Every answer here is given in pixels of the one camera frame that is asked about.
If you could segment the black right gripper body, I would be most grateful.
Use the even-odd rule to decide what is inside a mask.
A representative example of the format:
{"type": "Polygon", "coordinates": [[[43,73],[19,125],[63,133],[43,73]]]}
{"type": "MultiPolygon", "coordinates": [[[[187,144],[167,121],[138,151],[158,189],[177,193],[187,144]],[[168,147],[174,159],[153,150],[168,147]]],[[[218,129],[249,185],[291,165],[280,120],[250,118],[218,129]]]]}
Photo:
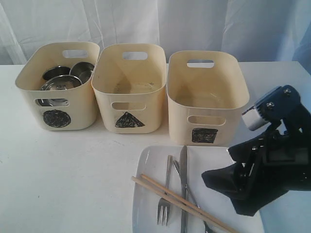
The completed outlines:
{"type": "Polygon", "coordinates": [[[274,200],[289,190],[311,189],[311,134],[299,129],[280,134],[265,131],[263,167],[249,159],[244,167],[242,199],[274,200]]]}

